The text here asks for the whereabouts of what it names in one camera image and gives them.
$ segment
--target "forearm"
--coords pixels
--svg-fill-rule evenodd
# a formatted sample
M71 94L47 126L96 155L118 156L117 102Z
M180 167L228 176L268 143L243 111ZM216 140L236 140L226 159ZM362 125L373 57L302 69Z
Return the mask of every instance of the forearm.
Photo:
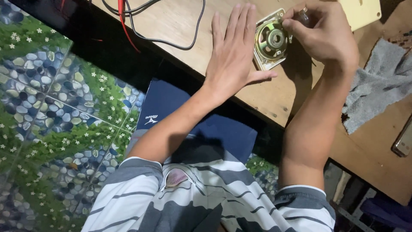
M329 156L336 124L341 118L353 76L352 69L325 66L315 88L286 128L281 172L287 175L281 175L282 184L315 181L313 186L323 188L323 182L320 181L323 180L323 167ZM299 169L320 178L306 175L306 180L302 178L302 173L293 173L288 169Z
M150 128L133 146L128 157L163 163L182 143L194 126L217 107L201 88L172 114Z

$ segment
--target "navy blue cloth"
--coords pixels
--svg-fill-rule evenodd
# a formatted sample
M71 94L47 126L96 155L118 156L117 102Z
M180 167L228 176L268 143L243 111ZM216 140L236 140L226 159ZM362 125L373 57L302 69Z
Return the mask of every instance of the navy blue cloth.
M143 102L136 129L150 129L173 113L190 98L185 91L163 81L152 79ZM217 114L207 115L190 134L208 143L220 144L242 163L246 163L255 143L256 130Z

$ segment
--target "white and gray striped shirt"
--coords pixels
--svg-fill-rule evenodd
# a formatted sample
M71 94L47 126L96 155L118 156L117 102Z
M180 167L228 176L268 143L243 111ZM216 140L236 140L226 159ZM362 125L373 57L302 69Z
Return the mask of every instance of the white and gray striped shirt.
M320 189L285 187L271 202L241 162L193 138L169 162L124 160L106 180L82 232L204 232L217 231L220 223L229 232L333 232L335 212ZM188 179L167 187L174 168Z

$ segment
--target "person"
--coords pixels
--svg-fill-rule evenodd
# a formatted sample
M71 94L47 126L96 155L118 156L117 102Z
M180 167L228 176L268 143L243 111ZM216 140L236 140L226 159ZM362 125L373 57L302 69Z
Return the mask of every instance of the person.
M317 21L314 28L293 20L304 7ZM273 71L250 73L255 18L256 6L236 5L223 35L215 13L213 53L202 87L133 145L106 180L82 231L333 231L335 213L325 199L323 167L358 66L357 45L340 3L306 2L283 16L283 27L325 68L285 130L282 188L274 202L228 152L199 145L190 147L185 160L166 160L185 152L182 142L195 140L188 133L207 113L245 85L276 77Z

